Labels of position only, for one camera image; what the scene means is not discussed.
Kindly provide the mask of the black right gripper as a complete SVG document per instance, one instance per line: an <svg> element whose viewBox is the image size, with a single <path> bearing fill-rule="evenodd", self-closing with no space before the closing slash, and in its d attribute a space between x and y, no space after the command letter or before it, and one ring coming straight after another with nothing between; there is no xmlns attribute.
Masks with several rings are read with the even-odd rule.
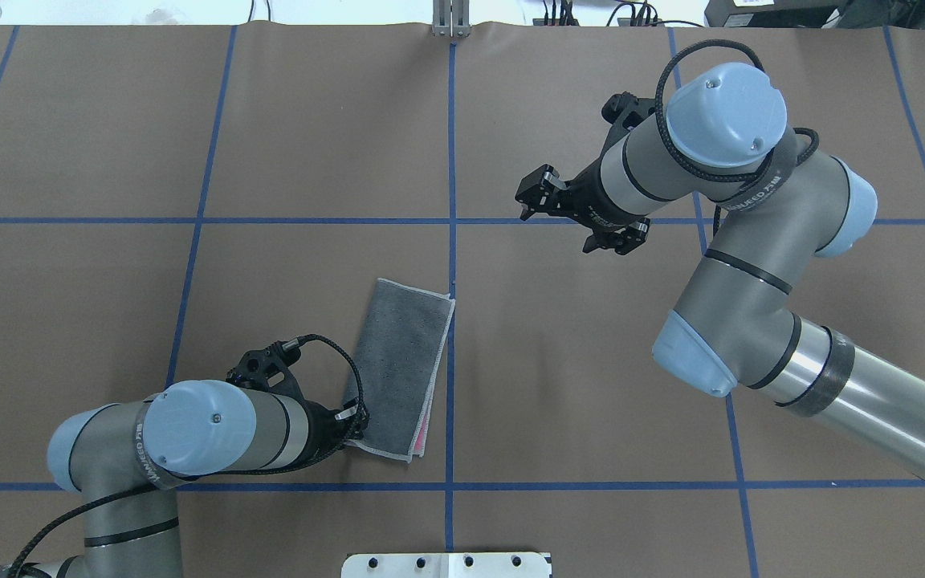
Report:
<svg viewBox="0 0 925 578"><path fill-rule="evenodd" d="M609 197L602 182L600 161L592 162L568 185L559 179L553 165L533 169L516 190L515 201L521 207L519 220L527 221L536 214L568 218L569 205L563 193L568 194L572 204L570 219L591 231L581 252L603 250L627 255L645 244L652 220L625 211Z"/></svg>

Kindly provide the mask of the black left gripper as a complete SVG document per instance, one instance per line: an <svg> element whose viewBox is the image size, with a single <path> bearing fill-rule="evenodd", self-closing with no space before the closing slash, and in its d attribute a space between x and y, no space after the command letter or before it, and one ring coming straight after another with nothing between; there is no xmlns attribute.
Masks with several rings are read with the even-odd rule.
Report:
<svg viewBox="0 0 925 578"><path fill-rule="evenodd" d="M327 409L318 402L306 402L309 436L306 462L318 463L343 449L348 442L358 442L369 425L369 409L359 399L349 400L341 409Z"/></svg>

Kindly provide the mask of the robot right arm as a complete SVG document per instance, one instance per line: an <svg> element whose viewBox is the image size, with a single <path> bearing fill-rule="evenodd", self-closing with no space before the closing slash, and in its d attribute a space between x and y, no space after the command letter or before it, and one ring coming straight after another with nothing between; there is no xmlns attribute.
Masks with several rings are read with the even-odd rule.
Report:
<svg viewBox="0 0 925 578"><path fill-rule="evenodd" d="M601 156L563 181L551 165L519 184L522 219L569 218L584 252L628 254L650 213L701 193L726 220L654 341L658 365L713 397L745 385L790 413L885 451L925 480L925 381L787 307L813 258L848 251L876 217L876 191L813 153L783 96L749 63L721 63L663 106L614 95Z"/></svg>

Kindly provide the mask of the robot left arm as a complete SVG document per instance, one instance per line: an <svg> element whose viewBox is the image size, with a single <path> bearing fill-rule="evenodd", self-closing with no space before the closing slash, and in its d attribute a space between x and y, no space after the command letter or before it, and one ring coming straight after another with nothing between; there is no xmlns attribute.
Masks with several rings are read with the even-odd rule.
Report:
<svg viewBox="0 0 925 578"><path fill-rule="evenodd" d="M82 505L38 531L0 577L180 577L178 487L311 467L360 437L368 417L361 399L326 409L206 380L67 418L47 465Z"/></svg>

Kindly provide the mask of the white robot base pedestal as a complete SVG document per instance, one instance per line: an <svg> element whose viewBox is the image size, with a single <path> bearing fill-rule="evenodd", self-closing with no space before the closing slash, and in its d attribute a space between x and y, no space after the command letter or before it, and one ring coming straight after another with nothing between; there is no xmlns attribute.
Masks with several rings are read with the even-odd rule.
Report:
<svg viewBox="0 0 925 578"><path fill-rule="evenodd" d="M341 577L553 577L542 552L360 553L342 564Z"/></svg>

